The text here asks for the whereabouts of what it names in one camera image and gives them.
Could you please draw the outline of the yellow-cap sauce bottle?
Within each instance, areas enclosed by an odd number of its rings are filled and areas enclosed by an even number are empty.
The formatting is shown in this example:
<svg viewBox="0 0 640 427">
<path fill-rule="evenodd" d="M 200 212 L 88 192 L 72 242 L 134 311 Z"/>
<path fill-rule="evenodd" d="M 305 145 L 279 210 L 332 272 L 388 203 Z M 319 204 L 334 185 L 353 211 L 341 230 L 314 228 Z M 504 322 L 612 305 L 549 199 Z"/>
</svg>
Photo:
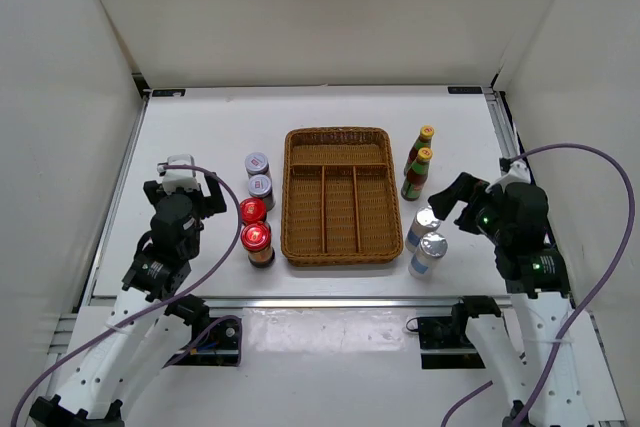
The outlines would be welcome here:
<svg viewBox="0 0 640 427">
<path fill-rule="evenodd" d="M 404 166 L 404 174 L 407 174 L 412 162 L 415 160 L 417 153 L 421 148 L 431 148 L 434 133 L 435 129 L 431 125 L 423 125 L 420 128 L 419 135 L 408 154 L 408 158 Z"/>
<path fill-rule="evenodd" d="M 405 174 L 405 180 L 401 188 L 401 196 L 405 200 L 416 201 L 420 198 L 428 179 L 432 157 L 432 150 L 428 147 L 423 147 L 417 151 L 416 157 Z"/>
</svg>

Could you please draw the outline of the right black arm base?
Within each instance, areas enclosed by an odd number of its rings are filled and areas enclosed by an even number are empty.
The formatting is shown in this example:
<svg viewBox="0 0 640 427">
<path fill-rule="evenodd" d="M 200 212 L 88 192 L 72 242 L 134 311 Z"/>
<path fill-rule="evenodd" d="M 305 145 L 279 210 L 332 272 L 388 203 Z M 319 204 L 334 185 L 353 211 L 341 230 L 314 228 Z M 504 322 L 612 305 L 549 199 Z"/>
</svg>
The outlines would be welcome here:
<svg viewBox="0 0 640 427">
<path fill-rule="evenodd" d="M 413 317 L 404 330 L 418 336 L 423 370 L 484 369 L 480 355 L 464 334 L 454 329 L 449 316 Z"/>
</svg>

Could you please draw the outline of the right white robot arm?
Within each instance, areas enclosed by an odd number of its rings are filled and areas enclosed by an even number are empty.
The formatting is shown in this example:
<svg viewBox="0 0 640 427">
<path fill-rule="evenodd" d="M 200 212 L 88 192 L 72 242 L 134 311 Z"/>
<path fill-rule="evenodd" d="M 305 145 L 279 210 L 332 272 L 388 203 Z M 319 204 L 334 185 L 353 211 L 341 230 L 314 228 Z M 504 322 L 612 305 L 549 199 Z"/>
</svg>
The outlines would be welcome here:
<svg viewBox="0 0 640 427">
<path fill-rule="evenodd" d="M 514 348 L 501 310 L 488 296 L 462 297 L 452 309 L 449 334 L 458 345 L 473 346 L 493 384 L 503 388 L 508 409 L 503 425 L 594 425 L 574 348 L 563 330 L 574 310 L 564 259 L 545 241 L 546 193 L 522 180 L 491 185 L 461 173 L 428 202 L 440 220 L 463 203 L 455 225 L 494 246 L 524 352 Z"/>
</svg>

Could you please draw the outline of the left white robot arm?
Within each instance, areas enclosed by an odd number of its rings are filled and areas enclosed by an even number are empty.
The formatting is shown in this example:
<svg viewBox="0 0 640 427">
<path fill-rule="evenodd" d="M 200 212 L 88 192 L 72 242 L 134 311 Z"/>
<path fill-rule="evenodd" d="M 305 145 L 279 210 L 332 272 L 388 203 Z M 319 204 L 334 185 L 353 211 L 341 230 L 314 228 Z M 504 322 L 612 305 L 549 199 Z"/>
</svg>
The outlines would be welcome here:
<svg viewBox="0 0 640 427">
<path fill-rule="evenodd" d="M 80 364 L 50 397 L 29 411 L 37 426 L 122 426 L 160 371 L 206 342 L 209 310 L 184 281 L 200 253 L 205 219 L 226 210 L 230 188 L 208 170 L 204 193 L 198 168 L 160 165 L 160 182 L 143 190 L 155 213 L 140 238 L 122 289 L 100 334 L 64 362 Z"/>
</svg>

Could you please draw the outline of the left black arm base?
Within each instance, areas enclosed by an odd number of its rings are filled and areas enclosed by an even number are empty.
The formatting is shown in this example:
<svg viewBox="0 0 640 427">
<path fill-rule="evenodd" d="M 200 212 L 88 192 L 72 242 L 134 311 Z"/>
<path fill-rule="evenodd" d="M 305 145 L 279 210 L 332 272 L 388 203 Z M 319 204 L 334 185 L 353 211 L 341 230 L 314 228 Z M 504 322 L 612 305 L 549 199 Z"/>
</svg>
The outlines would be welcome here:
<svg viewBox="0 0 640 427">
<path fill-rule="evenodd" d="M 191 331 L 191 340 L 165 367 L 238 367 L 241 364 L 243 324 L 240 317 L 206 318 L 194 324 Z"/>
</svg>

